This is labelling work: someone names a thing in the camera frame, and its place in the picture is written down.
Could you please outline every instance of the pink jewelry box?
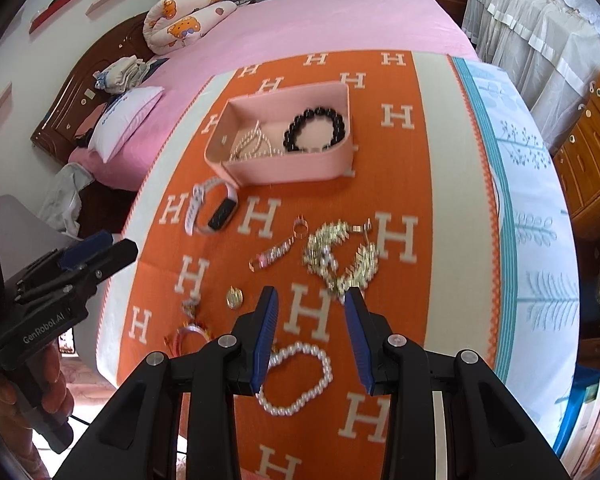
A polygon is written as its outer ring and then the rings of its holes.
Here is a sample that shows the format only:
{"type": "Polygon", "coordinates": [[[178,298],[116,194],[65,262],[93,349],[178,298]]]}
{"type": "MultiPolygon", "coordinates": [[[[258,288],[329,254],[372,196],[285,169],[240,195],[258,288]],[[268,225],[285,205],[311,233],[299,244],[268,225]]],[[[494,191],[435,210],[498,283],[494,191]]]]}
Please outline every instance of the pink jewelry box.
{"type": "MultiPolygon", "coordinates": [[[[235,187],[329,180],[351,169],[353,137],[350,126],[349,86],[344,83],[314,83],[236,97],[229,99],[222,110],[206,144],[205,160],[219,177],[235,187]],[[282,143],[289,124],[307,108],[318,106],[333,108],[342,115],[344,139],[324,151],[286,153],[282,143]],[[234,147],[255,127],[257,121],[272,148],[281,150],[283,155],[229,161],[234,147]]],[[[331,120],[321,117],[307,120],[295,142],[300,148],[321,150],[332,138],[331,120]]],[[[245,150],[248,152],[255,144],[253,142],[245,150]]],[[[267,150],[268,146],[263,142],[257,153],[267,150]]]]}

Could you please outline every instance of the wooden dresser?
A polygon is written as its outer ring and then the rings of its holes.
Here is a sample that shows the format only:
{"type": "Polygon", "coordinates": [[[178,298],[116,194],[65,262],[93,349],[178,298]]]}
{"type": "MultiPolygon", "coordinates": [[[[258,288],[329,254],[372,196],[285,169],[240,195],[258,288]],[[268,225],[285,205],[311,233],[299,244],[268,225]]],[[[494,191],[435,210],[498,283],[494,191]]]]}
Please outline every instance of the wooden dresser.
{"type": "Polygon", "coordinates": [[[577,238],[600,238],[600,75],[582,116],[553,157],[577,238]]]}

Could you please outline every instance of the white watch strap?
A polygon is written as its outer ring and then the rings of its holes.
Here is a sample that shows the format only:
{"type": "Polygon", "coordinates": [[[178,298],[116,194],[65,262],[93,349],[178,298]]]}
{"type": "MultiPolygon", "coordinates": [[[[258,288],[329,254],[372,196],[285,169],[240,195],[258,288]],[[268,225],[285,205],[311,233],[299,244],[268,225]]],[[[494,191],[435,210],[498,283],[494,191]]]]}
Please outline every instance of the white watch strap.
{"type": "Polygon", "coordinates": [[[184,230],[189,236],[193,235],[193,231],[198,231],[202,234],[212,234],[215,231],[209,229],[207,226],[197,226],[197,215],[205,203],[205,194],[207,191],[211,191],[214,187],[224,184],[226,186],[227,197],[234,202],[238,202],[238,192],[231,184],[221,179],[218,176],[212,177],[202,184],[195,184],[191,192],[191,198],[189,199],[189,208],[187,208],[187,215],[184,220],[184,230]]]}

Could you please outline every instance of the white pillow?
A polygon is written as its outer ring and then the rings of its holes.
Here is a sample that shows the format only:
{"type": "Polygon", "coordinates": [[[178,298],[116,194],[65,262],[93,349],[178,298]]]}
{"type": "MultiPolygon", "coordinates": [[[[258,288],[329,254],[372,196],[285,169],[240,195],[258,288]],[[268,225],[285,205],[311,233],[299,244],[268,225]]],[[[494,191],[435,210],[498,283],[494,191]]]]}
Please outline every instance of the white pillow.
{"type": "Polygon", "coordinates": [[[122,95],[98,120],[89,141],[89,151],[98,152],[102,161],[108,162],[142,124],[163,92],[161,86],[147,86],[122,95]]]}

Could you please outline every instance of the pillow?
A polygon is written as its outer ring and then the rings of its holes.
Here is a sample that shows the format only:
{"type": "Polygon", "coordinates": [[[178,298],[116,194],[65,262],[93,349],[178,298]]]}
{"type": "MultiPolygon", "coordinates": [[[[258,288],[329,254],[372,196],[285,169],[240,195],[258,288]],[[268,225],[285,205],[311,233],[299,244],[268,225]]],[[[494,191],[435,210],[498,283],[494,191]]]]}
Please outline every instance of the pillow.
{"type": "Polygon", "coordinates": [[[98,119],[102,115],[102,112],[106,106],[106,103],[96,106],[95,109],[88,115],[88,117],[82,121],[82,124],[78,126],[77,130],[75,130],[74,137],[76,139],[84,137],[91,128],[95,128],[96,124],[98,124],[98,119]]]}
{"type": "Polygon", "coordinates": [[[103,162],[108,162],[142,124],[163,92],[161,86],[126,92],[102,114],[89,142],[89,151],[97,152],[103,162]]]}

